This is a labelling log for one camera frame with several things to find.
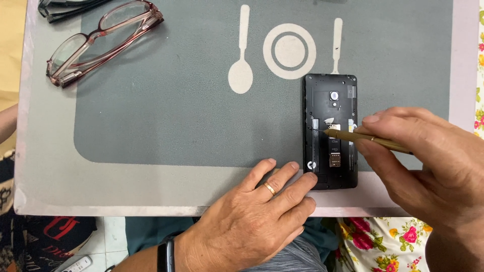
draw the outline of yellow wall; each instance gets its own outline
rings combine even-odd
[[[18,102],[20,61],[27,0],[0,0],[0,110]],[[15,146],[15,134],[0,144],[0,155]]]

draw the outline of eyeglass frame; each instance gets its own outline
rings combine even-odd
[[[83,0],[83,1],[62,1],[62,2],[56,2],[52,0],[40,0],[39,5],[37,6],[37,10],[39,11],[40,15],[42,15],[42,17],[47,18],[47,22],[49,22],[49,24],[52,24],[55,22],[70,19],[81,13],[90,11],[109,1],[112,1],[112,0]],[[65,7],[65,8],[80,7],[80,8],[67,11],[67,12],[58,12],[58,13],[51,14],[47,10],[48,6]]]
[[[142,2],[142,3],[148,4],[149,9],[147,11],[143,12],[142,14],[138,15],[138,16],[135,16],[135,17],[128,19],[124,22],[121,22],[121,23],[119,23],[115,26],[112,26],[112,27],[110,27],[106,30],[103,30],[101,28],[101,22],[103,21],[104,18],[106,18],[107,16],[109,16],[113,12],[118,11],[119,9],[121,9],[125,6],[128,6],[128,5],[130,5],[134,2]],[[152,18],[157,18],[157,20],[154,21],[153,23],[151,23],[150,25],[144,27],[145,25],[147,25],[148,20],[150,20]],[[98,28],[96,30],[92,31],[89,34],[77,33],[77,34],[72,35],[68,39],[66,39],[56,49],[56,51],[54,51],[54,54],[52,55],[52,57],[56,54],[57,50],[66,41],[68,41],[69,39],[71,39],[72,37],[74,37],[76,35],[82,34],[86,38],[86,41],[53,74],[51,74],[50,71],[49,71],[49,70],[52,69],[52,65],[54,63],[54,61],[52,60],[52,57],[50,57],[50,59],[47,61],[46,76],[50,79],[51,83],[54,84],[55,86],[57,86],[57,87],[60,86],[62,88],[65,88],[65,87],[71,85],[72,83],[78,81],[79,79],[81,79],[83,76],[85,76],[90,71],[96,69],[97,67],[106,63],[108,60],[117,56],[119,53],[121,53],[121,51],[125,50],[134,40],[141,37],[143,34],[150,31],[155,26],[162,23],[164,20],[165,19],[163,18],[163,14],[159,11],[159,9],[153,3],[148,2],[146,0],[130,1],[130,2],[127,2],[127,3],[122,4],[120,6],[117,6],[114,9],[107,12],[106,14],[104,14],[101,17],[101,19],[99,19]],[[104,54],[102,54],[98,57],[95,57],[91,60],[88,60],[86,62],[72,64],[74,61],[76,61],[82,55],[82,53],[84,53],[89,48],[90,45],[94,44],[94,40],[97,39],[98,37],[103,37],[103,36],[109,35],[110,33],[114,32],[116,29],[119,29],[119,28],[124,27],[128,24],[131,24],[131,23],[136,23],[138,21],[144,21],[144,23],[141,23],[139,28],[133,33],[133,35],[128,37],[128,39],[126,39],[123,43],[121,43],[117,47],[114,47],[113,49],[107,51],[106,53],[104,53]],[[94,65],[92,65],[91,67],[87,68],[86,70],[84,70],[82,72],[80,70],[77,70],[77,71],[74,71],[74,72],[70,72],[69,74],[59,78],[59,74],[61,74],[62,72],[64,72],[67,69],[72,69],[72,68],[79,68],[80,69],[81,67],[88,66],[88,65],[91,65],[91,64],[94,64]]]

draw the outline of eyeglasses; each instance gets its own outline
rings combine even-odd
[[[163,21],[158,8],[145,0],[116,7],[101,18],[98,29],[89,35],[79,33],[63,42],[47,61],[46,75],[52,84],[65,88],[117,56],[134,40]],[[94,53],[86,59],[88,54],[84,53],[94,45],[95,39],[112,33],[120,34],[123,42],[109,47],[110,50],[104,54]]]
[[[107,3],[111,0],[78,0],[78,1],[66,1],[66,0],[40,0],[38,10],[42,17],[47,18],[47,22],[54,23],[58,21],[63,21],[79,15],[83,12],[87,12]],[[75,8],[66,12],[59,13],[49,13],[47,7],[52,7],[54,9],[58,8]]]

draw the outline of gray table mat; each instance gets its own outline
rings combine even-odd
[[[96,29],[123,2],[83,15],[82,31]],[[90,161],[250,167],[273,157],[302,163],[301,80],[276,76],[262,54],[267,33],[283,23],[302,26],[314,39],[310,72],[330,73],[333,24],[343,19],[339,72],[358,78],[360,120],[391,106],[421,106],[448,118],[451,0],[153,3],[165,22],[78,84],[74,144]],[[254,81],[236,94],[227,74],[239,59],[242,4],[250,6],[245,59]],[[89,53],[103,53],[115,41],[99,38]],[[399,158],[420,166],[411,156]],[[362,158],[360,171],[371,171]]]

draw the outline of red eyeglass frame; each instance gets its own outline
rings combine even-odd
[[[128,19],[122,23],[119,23],[115,26],[112,26],[107,29],[102,29],[101,23],[105,18],[113,14],[114,12],[127,8],[132,5],[136,5],[139,3],[143,3],[147,5],[148,10],[145,11],[144,13],[135,16],[131,19]],[[103,37],[106,35],[111,34],[115,30],[125,27],[128,24],[134,24],[141,21],[140,26],[138,29],[131,35],[128,39],[126,39],[122,44],[119,46],[111,49],[110,51],[93,58],[89,61],[86,62],[80,62],[80,63],[75,63],[73,64],[76,60],[79,59],[79,57],[91,46],[94,44],[94,40],[98,37]],[[50,81],[52,84],[55,86],[60,86],[62,88],[65,88],[72,83],[76,82],[77,80],[81,79],[83,76],[85,76],[87,73],[90,71],[96,69],[97,67],[101,66],[102,64],[106,63],[108,60],[114,58],[117,56],[121,51],[125,50],[134,40],[137,38],[141,37],[143,34],[146,32],[150,31],[152,28],[155,26],[159,25],[161,22],[163,22],[163,15],[159,11],[159,9],[151,2],[145,1],[145,0],[135,0],[131,1],[128,3],[125,3],[123,5],[120,5],[108,13],[106,13],[101,19],[99,20],[98,24],[98,29],[94,30],[93,32],[89,33],[88,35],[84,33],[78,33],[73,36],[71,36],[69,39],[65,40],[54,52],[52,57],[47,61],[47,71],[46,75],[49,77]],[[71,40],[74,36],[77,35],[83,35],[86,38],[86,41],[84,42],[83,45],[79,47],[78,50],[76,50],[54,73],[51,72],[52,66],[54,64],[53,58],[55,57],[57,51],[59,48],[61,48],[66,42]],[[66,75],[60,76],[63,72],[67,72],[69,70],[73,70],[71,72],[68,72]]]

